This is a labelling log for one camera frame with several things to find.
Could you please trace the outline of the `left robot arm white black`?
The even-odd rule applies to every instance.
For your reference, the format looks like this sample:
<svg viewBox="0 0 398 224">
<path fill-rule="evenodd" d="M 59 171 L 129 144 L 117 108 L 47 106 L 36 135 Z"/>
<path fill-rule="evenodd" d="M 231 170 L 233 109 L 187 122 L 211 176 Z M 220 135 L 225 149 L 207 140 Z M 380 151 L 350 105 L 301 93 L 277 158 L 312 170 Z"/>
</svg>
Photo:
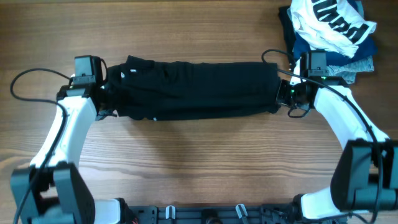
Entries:
<svg viewBox="0 0 398 224">
<path fill-rule="evenodd" d="M 87 132 L 98 114 L 95 86 L 63 86 L 57 114 L 44 145 L 25 169 L 11 176 L 22 223 L 122 223 L 118 199 L 95 200 L 78 171 Z"/>
</svg>

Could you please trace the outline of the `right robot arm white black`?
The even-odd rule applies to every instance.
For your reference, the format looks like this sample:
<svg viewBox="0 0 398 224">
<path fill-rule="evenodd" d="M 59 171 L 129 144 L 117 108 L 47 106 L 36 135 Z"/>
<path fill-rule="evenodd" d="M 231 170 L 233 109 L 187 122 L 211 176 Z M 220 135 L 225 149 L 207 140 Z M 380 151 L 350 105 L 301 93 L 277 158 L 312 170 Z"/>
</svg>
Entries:
<svg viewBox="0 0 398 224">
<path fill-rule="evenodd" d="M 289 223 L 397 210 L 397 141 L 370 121 L 344 79 L 282 80 L 276 101 L 291 110 L 317 110 L 343 149 L 327 188 L 294 197 L 283 214 Z"/>
</svg>

